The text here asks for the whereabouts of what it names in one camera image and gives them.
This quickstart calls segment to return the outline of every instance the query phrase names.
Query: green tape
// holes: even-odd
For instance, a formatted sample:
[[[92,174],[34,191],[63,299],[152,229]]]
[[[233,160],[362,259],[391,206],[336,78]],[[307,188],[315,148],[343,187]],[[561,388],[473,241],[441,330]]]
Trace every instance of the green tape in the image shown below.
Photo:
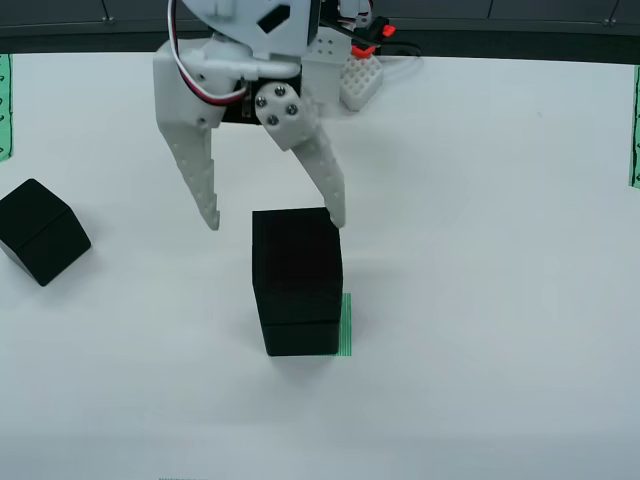
[[[633,99],[633,148],[631,149],[631,174],[629,184],[640,188],[640,67],[636,67],[635,92]]]
[[[340,319],[340,349],[332,357],[351,356],[351,294],[342,296],[342,318]]]
[[[0,54],[0,161],[13,153],[11,55]]]

